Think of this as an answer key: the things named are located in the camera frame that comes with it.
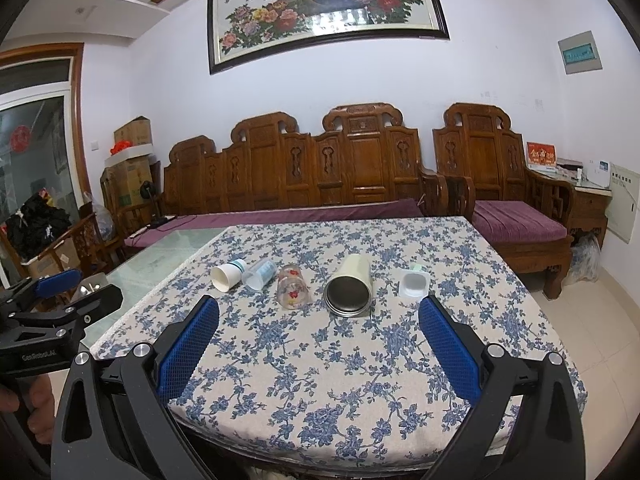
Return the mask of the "person's left hand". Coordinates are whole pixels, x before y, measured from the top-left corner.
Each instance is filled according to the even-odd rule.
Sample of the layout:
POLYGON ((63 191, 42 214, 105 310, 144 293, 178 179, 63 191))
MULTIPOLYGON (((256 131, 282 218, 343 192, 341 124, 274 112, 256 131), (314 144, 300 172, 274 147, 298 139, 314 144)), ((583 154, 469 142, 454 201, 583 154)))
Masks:
MULTIPOLYGON (((16 393, 1 387, 0 410, 2 413, 14 413, 20 407, 20 400, 16 393)), ((52 442, 55 412, 54 395, 51 379, 48 374, 38 376, 28 390, 29 401, 32 404, 32 414, 27 421, 29 430, 40 444, 52 442)))

